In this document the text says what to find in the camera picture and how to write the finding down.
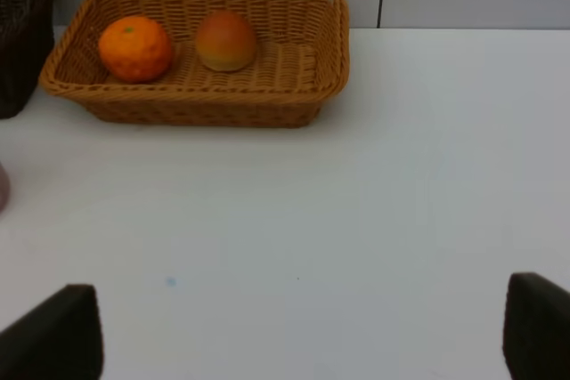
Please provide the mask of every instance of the white tabletop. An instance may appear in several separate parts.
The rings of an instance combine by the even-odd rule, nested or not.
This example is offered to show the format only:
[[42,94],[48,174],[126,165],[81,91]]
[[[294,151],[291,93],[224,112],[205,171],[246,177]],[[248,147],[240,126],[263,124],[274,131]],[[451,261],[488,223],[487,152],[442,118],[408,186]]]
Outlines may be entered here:
[[105,379],[506,380],[509,274],[570,287],[570,32],[354,30],[298,130],[0,122],[0,327],[100,299]]

